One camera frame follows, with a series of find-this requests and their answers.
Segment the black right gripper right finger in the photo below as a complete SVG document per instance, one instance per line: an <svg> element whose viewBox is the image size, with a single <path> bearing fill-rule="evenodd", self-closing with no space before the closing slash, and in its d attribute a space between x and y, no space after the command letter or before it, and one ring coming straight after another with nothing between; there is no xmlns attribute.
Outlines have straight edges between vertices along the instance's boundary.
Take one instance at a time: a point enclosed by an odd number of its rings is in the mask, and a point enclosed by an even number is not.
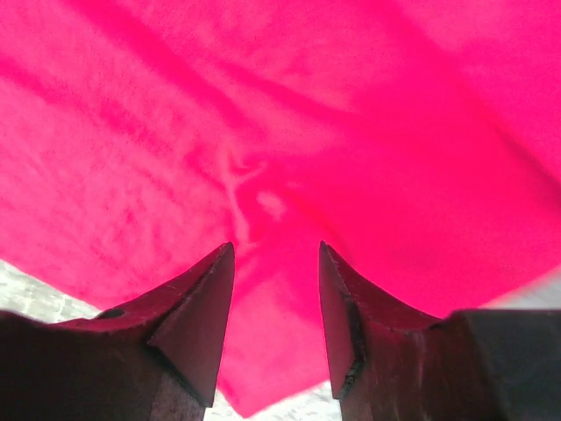
<svg viewBox="0 0 561 421"><path fill-rule="evenodd" d="M557 420L558 310L410 307L319 249L331 389L345 420Z"/></svg>

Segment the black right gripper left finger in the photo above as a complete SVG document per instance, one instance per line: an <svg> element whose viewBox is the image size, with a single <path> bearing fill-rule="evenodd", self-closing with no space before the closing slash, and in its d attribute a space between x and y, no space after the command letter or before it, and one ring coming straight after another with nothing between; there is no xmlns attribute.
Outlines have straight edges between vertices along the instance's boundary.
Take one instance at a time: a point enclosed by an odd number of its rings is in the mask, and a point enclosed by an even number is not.
<svg viewBox="0 0 561 421"><path fill-rule="evenodd" d="M226 243L102 312L1 315L4 420L200 420L213 404L235 272Z"/></svg>

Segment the red t shirt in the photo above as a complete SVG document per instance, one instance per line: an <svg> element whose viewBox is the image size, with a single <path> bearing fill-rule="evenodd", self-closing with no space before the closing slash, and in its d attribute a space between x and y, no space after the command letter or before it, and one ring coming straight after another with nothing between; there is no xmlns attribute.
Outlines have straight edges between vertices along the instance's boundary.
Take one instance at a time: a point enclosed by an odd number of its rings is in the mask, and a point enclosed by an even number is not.
<svg viewBox="0 0 561 421"><path fill-rule="evenodd" d="M321 241L435 316L556 268L559 2L2 2L2 259L105 309L227 241L243 416L327 378Z"/></svg>

